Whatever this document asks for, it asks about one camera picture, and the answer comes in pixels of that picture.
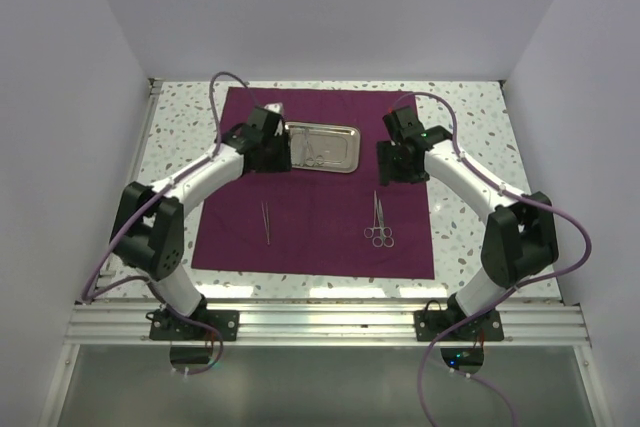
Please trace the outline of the steel instrument tray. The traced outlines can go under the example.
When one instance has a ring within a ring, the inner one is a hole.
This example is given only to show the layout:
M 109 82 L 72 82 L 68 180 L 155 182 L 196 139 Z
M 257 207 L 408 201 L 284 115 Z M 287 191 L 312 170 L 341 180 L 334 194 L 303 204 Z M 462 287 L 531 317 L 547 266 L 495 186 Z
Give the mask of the steel instrument tray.
M 324 157 L 322 166 L 301 165 L 305 128 L 310 131 L 315 153 Z M 358 128 L 311 122 L 288 122 L 286 130 L 290 137 L 293 168 L 338 174 L 351 174 L 357 170 L 361 145 L 361 133 Z

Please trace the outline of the steel tweezers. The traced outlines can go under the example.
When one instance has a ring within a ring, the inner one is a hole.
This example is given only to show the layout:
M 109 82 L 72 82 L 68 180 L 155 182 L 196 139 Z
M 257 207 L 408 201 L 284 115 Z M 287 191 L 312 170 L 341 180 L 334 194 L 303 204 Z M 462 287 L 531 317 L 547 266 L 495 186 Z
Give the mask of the steel tweezers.
M 263 224 L 265 229 L 265 237 L 266 237 L 266 245 L 271 245 L 271 229 L 270 229 L 270 216 L 269 216 L 269 205 L 268 202 L 261 202 L 261 211 L 263 217 Z

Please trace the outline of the small steel scissors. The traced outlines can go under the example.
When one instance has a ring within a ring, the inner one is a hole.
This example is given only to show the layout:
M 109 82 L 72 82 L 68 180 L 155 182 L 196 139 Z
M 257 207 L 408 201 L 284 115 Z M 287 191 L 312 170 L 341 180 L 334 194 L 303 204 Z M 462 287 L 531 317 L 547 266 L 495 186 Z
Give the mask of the small steel scissors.
M 369 229 L 372 245 L 376 248 L 392 248 L 395 245 L 392 229 L 385 225 L 380 200 L 376 201 L 374 225 Z

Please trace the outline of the steel forceps with rings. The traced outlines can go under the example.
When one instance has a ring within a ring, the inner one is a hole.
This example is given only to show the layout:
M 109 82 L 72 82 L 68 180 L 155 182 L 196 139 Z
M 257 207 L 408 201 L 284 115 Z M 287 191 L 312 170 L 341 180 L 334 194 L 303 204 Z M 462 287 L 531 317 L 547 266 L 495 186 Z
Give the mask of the steel forceps with rings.
M 373 192 L 373 214 L 372 214 L 372 225 L 369 227 L 366 227 L 364 229 L 364 236 L 367 239 L 373 239 L 377 234 L 380 233 L 380 224 L 379 224 L 379 217 L 378 217 L 378 196 L 377 196 L 377 192 L 374 191 Z

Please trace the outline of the purple cloth wrap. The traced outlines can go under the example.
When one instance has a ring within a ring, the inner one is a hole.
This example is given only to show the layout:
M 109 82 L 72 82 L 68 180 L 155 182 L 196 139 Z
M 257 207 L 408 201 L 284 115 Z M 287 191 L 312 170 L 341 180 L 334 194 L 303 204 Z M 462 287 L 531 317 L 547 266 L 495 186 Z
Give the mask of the purple cloth wrap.
M 376 143 L 387 139 L 383 116 L 397 92 L 276 89 L 255 91 L 262 104 L 280 102 L 289 121 L 353 126 L 360 160 L 351 174 L 294 169 L 247 174 L 203 205 L 192 260 L 195 271 L 304 274 L 358 278 L 434 278 L 427 188 L 378 183 Z M 364 236 L 372 225 L 373 192 L 381 201 L 392 248 Z M 266 245 L 261 202 L 269 205 Z

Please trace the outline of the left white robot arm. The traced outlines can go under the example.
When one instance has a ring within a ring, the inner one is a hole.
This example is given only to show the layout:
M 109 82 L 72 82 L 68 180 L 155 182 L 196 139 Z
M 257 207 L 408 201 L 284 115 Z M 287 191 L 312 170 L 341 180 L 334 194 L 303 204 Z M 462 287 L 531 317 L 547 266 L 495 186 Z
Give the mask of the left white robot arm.
M 284 173 L 291 168 L 284 106 L 271 103 L 254 107 L 246 122 L 177 172 L 150 185 L 132 182 L 125 187 L 112 253 L 146 275 L 151 290 L 175 313 L 172 326 L 185 339 L 201 337 L 208 326 L 207 314 L 199 309 L 203 296 L 181 264 L 185 218 L 213 193 L 248 173 Z

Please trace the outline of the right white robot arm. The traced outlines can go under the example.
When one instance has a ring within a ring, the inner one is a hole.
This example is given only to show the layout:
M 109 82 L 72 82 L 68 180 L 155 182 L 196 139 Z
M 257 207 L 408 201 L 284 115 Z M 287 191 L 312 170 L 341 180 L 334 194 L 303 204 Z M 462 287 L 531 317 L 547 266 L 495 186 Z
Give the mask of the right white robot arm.
M 380 184 L 417 184 L 434 177 L 485 226 L 480 270 L 449 297 L 443 313 L 425 317 L 454 338 L 468 339 L 481 327 L 480 312 L 557 260 L 551 201 L 541 192 L 512 190 L 461 149 L 454 133 L 442 126 L 425 128 L 409 106 L 390 111 L 383 122 L 390 139 L 376 144 Z

